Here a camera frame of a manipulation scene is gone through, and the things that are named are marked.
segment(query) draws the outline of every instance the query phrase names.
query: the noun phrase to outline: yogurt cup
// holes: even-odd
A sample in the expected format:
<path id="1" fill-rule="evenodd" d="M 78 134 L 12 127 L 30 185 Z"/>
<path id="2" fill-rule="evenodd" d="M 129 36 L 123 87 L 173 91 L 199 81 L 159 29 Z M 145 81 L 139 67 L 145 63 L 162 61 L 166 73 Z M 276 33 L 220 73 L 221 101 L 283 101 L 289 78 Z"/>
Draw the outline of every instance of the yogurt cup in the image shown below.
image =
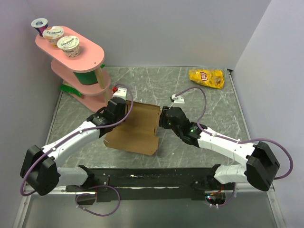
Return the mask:
<path id="1" fill-rule="evenodd" d="M 31 26 L 35 28 L 39 35 L 42 36 L 44 30 L 48 27 L 48 20 L 45 18 L 38 18 L 32 21 Z"/>
<path id="2" fill-rule="evenodd" d="M 44 30 L 42 36 L 47 39 L 51 45 L 57 47 L 57 42 L 64 36 L 64 32 L 62 27 L 52 26 Z"/>
<path id="3" fill-rule="evenodd" d="M 80 54 L 79 38 L 77 36 L 65 36 L 65 37 L 62 37 L 57 42 L 57 46 L 68 57 L 76 57 L 76 56 L 78 56 Z"/>

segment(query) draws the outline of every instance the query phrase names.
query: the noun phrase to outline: pink shelf board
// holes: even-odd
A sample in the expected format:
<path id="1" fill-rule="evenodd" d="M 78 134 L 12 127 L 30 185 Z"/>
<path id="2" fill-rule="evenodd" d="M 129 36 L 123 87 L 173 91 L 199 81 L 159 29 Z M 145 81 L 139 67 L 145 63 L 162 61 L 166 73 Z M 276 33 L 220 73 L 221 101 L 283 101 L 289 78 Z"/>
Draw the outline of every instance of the pink shelf board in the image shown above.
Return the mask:
<path id="1" fill-rule="evenodd" d="M 104 75 L 106 89 L 101 89 L 98 83 L 93 85 L 81 84 L 72 71 L 70 71 L 68 68 L 66 68 L 64 65 L 62 65 L 61 63 L 59 63 L 54 59 L 51 62 L 51 68 L 59 77 L 66 80 L 75 89 L 77 89 L 79 92 L 87 96 L 95 96 L 98 94 L 102 94 L 110 86 L 110 82 L 111 82 L 110 75 L 104 69 L 102 69 L 102 72 Z"/>
<path id="2" fill-rule="evenodd" d="M 74 35 L 79 38 L 81 51 L 79 56 L 73 58 L 67 57 L 62 50 L 57 47 L 53 47 L 40 35 L 36 36 L 35 41 L 37 46 L 74 72 L 86 73 L 102 65 L 105 59 L 105 52 L 99 45 L 93 43 L 68 27 L 61 27 L 65 30 L 65 36 Z"/>
<path id="3" fill-rule="evenodd" d="M 97 95 L 97 96 L 82 95 L 81 97 L 79 97 L 75 94 L 71 94 L 71 95 L 94 113 L 98 109 L 107 106 L 107 103 L 105 102 L 104 96 L 102 94 Z"/>

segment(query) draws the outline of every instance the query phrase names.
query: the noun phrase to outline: cardboard box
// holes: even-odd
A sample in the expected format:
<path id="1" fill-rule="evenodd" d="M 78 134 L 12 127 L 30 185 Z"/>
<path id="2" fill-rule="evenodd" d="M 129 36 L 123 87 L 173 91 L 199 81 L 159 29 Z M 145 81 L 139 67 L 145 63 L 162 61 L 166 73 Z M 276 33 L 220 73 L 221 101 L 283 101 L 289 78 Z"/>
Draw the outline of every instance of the cardboard box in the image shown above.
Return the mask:
<path id="1" fill-rule="evenodd" d="M 104 144 L 119 150 L 152 155 L 158 148 L 156 136 L 161 108 L 152 104 L 134 102 L 129 117 L 109 132 Z"/>

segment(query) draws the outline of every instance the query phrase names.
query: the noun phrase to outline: yellow chip bag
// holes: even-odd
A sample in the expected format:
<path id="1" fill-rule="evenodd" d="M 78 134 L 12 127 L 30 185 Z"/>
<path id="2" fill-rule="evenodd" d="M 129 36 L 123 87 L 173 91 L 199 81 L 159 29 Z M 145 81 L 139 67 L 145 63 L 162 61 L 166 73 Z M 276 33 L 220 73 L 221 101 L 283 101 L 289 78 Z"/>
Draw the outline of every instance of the yellow chip bag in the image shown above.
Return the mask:
<path id="1" fill-rule="evenodd" d="M 189 78 L 202 86 L 208 86 L 216 89 L 224 87 L 224 73 L 221 70 L 189 70 Z"/>

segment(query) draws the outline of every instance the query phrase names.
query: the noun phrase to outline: yogurt lid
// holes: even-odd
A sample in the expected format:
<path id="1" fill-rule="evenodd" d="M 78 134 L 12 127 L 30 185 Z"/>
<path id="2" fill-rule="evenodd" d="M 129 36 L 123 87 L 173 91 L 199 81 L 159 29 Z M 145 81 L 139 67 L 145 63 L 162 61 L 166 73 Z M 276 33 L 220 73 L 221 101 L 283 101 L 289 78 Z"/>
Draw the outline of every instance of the yogurt lid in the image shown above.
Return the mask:
<path id="1" fill-rule="evenodd" d="M 34 28 L 41 28 L 47 25 L 48 20 L 45 18 L 38 18 L 32 21 L 31 26 Z"/>
<path id="2" fill-rule="evenodd" d="M 69 50 L 79 45 L 79 38 L 77 36 L 65 36 L 62 37 L 58 42 L 57 46 L 63 50 Z"/>
<path id="3" fill-rule="evenodd" d="M 64 34 L 64 29 L 60 26 L 52 26 L 48 27 L 46 30 L 43 31 L 42 36 L 45 39 L 56 39 L 61 37 Z"/>

